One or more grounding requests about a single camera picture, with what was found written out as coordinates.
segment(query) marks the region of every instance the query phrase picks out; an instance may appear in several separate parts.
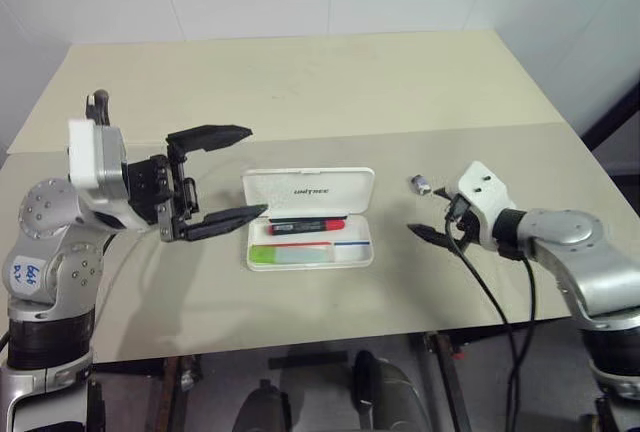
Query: label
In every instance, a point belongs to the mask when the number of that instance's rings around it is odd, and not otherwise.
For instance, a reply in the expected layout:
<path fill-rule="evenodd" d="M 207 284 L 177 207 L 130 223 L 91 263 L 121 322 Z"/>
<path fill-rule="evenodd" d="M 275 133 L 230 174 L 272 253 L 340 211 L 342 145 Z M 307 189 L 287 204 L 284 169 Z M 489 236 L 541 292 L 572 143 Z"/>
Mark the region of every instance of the label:
<path fill-rule="evenodd" d="M 21 292 L 26 295 L 32 295 L 40 289 L 40 280 L 42 280 L 42 270 L 46 260 L 34 259 L 18 255 L 13 259 L 9 281 L 11 288 L 15 292 Z"/>

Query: red pen cap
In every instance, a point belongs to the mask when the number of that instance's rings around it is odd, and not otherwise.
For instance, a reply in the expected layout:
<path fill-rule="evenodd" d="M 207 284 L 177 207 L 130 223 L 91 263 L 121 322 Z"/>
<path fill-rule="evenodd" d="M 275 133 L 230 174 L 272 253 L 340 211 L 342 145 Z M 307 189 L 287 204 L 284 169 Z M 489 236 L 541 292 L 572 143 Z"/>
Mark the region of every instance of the red pen cap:
<path fill-rule="evenodd" d="M 327 220 L 327 230 L 344 229 L 344 220 Z"/>

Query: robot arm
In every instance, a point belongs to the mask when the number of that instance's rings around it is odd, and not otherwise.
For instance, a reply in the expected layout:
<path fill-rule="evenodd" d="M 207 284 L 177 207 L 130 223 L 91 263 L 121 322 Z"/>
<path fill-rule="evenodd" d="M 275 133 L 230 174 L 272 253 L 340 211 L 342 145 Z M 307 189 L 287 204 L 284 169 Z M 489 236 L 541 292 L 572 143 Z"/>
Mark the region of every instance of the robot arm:
<path fill-rule="evenodd" d="M 190 222 L 199 206 L 195 181 L 184 177 L 186 154 L 230 146 L 251 130 L 203 126 L 178 132 L 167 137 L 167 155 L 128 164 L 107 104 L 108 94 L 97 91 L 87 98 L 87 120 L 70 122 L 69 180 L 43 180 L 20 206 L 20 234 L 2 274 L 10 300 L 0 430 L 56 424 L 53 402 L 70 412 L 59 421 L 88 427 L 90 339 L 110 236 L 158 225 L 165 242 L 200 240 L 231 232 L 266 210 L 241 207 Z"/>
<path fill-rule="evenodd" d="M 640 400 L 640 264 L 613 248 L 596 217 L 573 210 L 517 210 L 505 185 L 480 162 L 437 191 L 452 201 L 451 219 L 470 243 L 537 261 L 558 282 L 581 329 L 598 383 Z M 409 226 L 427 242 L 448 241 L 432 227 Z"/>

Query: floor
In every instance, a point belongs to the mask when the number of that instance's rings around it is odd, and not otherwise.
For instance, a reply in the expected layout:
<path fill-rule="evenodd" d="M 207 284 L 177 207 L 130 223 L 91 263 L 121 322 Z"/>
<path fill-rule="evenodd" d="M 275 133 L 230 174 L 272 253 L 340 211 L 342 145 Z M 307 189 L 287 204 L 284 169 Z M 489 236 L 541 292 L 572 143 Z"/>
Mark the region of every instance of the floor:
<path fill-rule="evenodd" d="M 358 429 L 359 418 L 350 399 L 349 366 L 362 349 L 403 369 L 418 387 L 434 431 L 452 430 L 436 358 L 427 355 L 429 379 L 425 383 L 406 336 L 206 354 L 202 358 L 204 379 L 189 395 L 185 430 L 230 431 L 246 396 L 263 378 L 289 394 L 295 432 Z M 328 351 L 346 351 L 349 362 L 269 369 L 271 358 Z M 463 353 L 456 367 L 472 428 L 476 432 L 501 430 L 510 366 L 507 341 L 505 337 L 484 339 L 465 346 Z M 109 429 L 151 430 L 146 418 L 157 405 L 159 382 L 146 377 L 106 378 Z M 599 395 L 570 319 L 538 327 L 521 380 L 521 432 L 579 430 L 578 417 L 594 411 L 593 400 Z"/>

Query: red marker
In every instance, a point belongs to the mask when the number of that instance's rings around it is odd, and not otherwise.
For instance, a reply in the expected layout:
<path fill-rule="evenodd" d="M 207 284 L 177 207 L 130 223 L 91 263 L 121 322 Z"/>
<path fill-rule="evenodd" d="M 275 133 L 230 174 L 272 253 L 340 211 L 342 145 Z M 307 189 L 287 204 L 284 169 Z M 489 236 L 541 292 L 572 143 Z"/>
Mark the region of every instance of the red marker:
<path fill-rule="evenodd" d="M 326 230 L 344 229 L 344 220 L 317 220 L 314 222 L 290 222 L 288 224 L 272 224 L 271 235 L 304 234 L 305 232 L 324 232 Z"/>

